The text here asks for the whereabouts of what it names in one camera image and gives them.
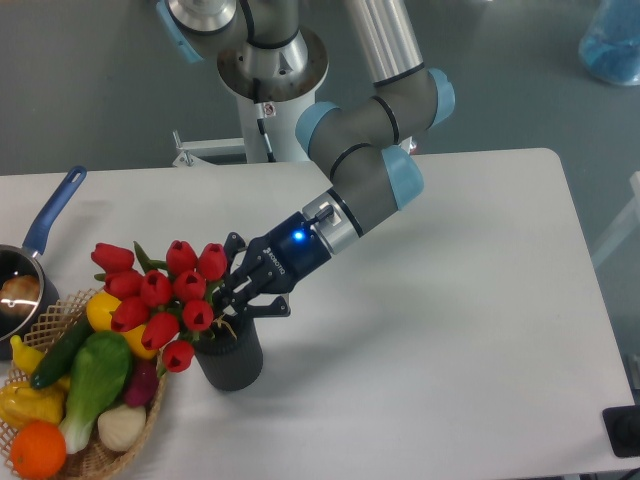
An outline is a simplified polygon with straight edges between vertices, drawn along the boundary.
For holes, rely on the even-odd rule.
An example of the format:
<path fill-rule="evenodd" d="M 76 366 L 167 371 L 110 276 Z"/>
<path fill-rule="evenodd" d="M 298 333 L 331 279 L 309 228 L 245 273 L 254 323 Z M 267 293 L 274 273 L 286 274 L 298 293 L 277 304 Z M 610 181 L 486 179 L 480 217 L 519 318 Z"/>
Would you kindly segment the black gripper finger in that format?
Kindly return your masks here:
<path fill-rule="evenodd" d="M 252 305 L 242 307 L 229 305 L 222 312 L 228 318 L 237 322 L 249 322 L 259 318 L 285 318 L 291 315 L 288 295 L 277 295 L 269 304 Z"/>
<path fill-rule="evenodd" d="M 242 266 L 234 267 L 236 257 L 247 250 L 247 244 L 238 233 L 231 232 L 223 249 L 227 267 L 213 290 L 213 309 L 215 313 L 242 313 L 255 297 L 255 288 L 246 269 Z"/>

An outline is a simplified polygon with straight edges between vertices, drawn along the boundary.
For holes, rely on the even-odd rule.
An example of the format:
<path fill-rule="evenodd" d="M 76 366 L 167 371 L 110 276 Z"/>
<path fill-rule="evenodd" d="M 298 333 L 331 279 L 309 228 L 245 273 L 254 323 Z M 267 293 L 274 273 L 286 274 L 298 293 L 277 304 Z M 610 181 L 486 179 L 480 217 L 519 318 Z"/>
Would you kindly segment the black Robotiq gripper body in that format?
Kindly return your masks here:
<path fill-rule="evenodd" d="M 234 271 L 234 304 L 245 305 L 262 294 L 290 293 L 295 285 L 331 259 L 329 249 L 296 212 L 261 237 L 249 242 Z"/>

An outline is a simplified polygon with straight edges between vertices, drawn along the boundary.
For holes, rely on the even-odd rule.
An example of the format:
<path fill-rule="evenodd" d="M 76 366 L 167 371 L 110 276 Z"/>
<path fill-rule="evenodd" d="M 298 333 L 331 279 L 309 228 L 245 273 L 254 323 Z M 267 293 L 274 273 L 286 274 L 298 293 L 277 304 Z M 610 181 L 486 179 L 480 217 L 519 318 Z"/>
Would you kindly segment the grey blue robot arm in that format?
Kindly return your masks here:
<path fill-rule="evenodd" d="M 294 1 L 160 1 L 157 14 L 191 63 L 213 59 L 236 99 L 250 163 L 311 161 L 329 189 L 265 235 L 230 236 L 240 265 L 212 294 L 217 317 L 285 316 L 286 295 L 423 190 L 406 143 L 455 106 L 447 76 L 425 67 L 401 1 L 349 1 L 374 94 L 344 110 L 320 102 L 322 41 Z"/>

